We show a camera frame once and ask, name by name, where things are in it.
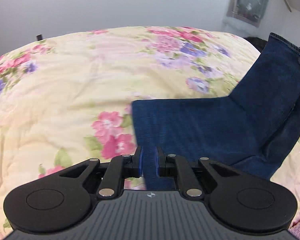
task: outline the waistband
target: waistband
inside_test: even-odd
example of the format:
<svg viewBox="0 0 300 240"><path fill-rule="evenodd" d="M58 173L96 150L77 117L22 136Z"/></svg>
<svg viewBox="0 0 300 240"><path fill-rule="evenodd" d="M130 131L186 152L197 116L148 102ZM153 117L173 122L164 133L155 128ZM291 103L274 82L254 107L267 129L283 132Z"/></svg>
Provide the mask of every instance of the waistband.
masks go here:
<svg viewBox="0 0 300 240"><path fill-rule="evenodd" d="M290 41L286 40L285 38L281 37L278 34L270 33L269 36L271 36L279 41L282 41L283 43L285 43L287 46L289 46L291 49L293 49L295 52L297 52L300 55L300 47L292 44Z"/></svg>

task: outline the floral comforter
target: floral comforter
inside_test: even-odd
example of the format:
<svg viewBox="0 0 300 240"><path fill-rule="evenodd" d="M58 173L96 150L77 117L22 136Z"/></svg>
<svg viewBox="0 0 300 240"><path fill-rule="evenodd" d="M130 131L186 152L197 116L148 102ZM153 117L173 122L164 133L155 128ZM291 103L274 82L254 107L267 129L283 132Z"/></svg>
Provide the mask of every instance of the floral comforter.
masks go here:
<svg viewBox="0 0 300 240"><path fill-rule="evenodd" d="M0 57L0 239L13 188L91 157L136 148L130 103L226 96L259 52L228 33L125 27L28 44ZM272 181L299 204L300 139ZM145 189L142 179L126 188Z"/></svg>

